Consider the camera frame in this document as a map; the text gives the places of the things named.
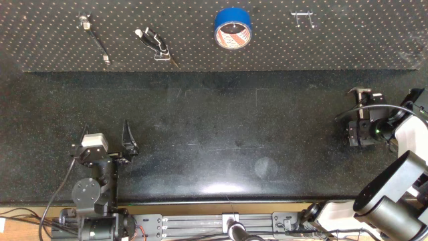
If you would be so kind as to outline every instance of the pliers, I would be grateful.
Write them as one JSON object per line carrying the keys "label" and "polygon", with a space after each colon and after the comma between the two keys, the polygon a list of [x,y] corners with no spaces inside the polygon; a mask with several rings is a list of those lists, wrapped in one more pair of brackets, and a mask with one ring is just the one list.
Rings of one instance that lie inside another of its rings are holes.
{"label": "pliers", "polygon": [[171,56],[168,45],[164,43],[162,38],[157,33],[155,33],[149,27],[146,27],[144,32],[139,29],[135,30],[135,34],[145,46],[156,52],[154,54],[154,60],[169,60],[177,68],[180,68],[179,65],[175,62],[174,58]]}

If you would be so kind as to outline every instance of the black table surface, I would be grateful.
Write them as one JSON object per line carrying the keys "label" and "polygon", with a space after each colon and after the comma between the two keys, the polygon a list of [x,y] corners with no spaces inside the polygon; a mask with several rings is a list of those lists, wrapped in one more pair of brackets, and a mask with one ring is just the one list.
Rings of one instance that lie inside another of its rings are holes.
{"label": "black table surface", "polygon": [[[400,104],[415,71],[22,73],[0,76],[0,204],[44,205],[88,123],[119,150],[128,119],[141,154],[119,174],[121,204],[353,198],[397,154],[349,147],[334,117],[354,86]],[[90,170],[75,166],[55,205]]]}

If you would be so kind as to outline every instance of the black countertop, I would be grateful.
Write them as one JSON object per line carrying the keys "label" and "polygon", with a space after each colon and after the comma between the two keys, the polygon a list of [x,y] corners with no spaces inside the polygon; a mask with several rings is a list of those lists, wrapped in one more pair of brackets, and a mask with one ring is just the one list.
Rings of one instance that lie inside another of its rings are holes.
{"label": "black countertop", "polygon": [[[399,104],[417,71],[22,73],[0,77],[0,204],[45,205],[85,123],[120,148],[128,119],[141,154],[120,168],[121,204],[353,198],[397,154],[349,147],[334,121],[354,86]],[[56,205],[72,205],[75,166]]]}

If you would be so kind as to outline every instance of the black pegboard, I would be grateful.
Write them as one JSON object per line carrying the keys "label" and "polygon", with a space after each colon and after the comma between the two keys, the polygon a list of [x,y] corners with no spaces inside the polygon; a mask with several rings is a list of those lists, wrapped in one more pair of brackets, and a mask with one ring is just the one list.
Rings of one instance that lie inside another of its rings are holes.
{"label": "black pegboard", "polygon": [[[177,71],[153,60],[136,28],[151,27],[181,71],[418,69],[428,55],[428,3],[408,1],[6,1],[0,0],[0,48],[23,71]],[[214,40],[226,7],[251,16],[253,36],[240,50]],[[291,11],[314,12],[311,28]],[[111,66],[78,26],[91,22]]]}

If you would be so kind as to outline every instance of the clamp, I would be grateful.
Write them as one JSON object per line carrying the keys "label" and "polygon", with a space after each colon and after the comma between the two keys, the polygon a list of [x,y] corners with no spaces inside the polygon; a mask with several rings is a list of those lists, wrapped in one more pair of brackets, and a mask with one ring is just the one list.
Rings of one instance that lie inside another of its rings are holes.
{"label": "clamp", "polygon": [[110,65],[112,62],[110,61],[110,58],[108,57],[106,50],[102,47],[101,43],[96,38],[95,33],[91,30],[91,23],[89,22],[89,16],[90,16],[90,13],[86,14],[84,12],[82,13],[79,12],[80,24],[78,28],[80,26],[83,26],[83,29],[85,30],[85,32],[89,34],[91,39],[94,40],[94,43],[96,44],[96,47],[98,48],[98,50],[100,50],[104,63],[106,63],[106,65]]}
{"label": "clamp", "polygon": [[157,33],[146,27],[144,32],[140,29],[136,29],[135,34],[145,46],[154,50],[154,60],[169,60],[170,63],[174,64],[177,68],[180,68],[171,56],[168,45],[164,43],[162,38]]}

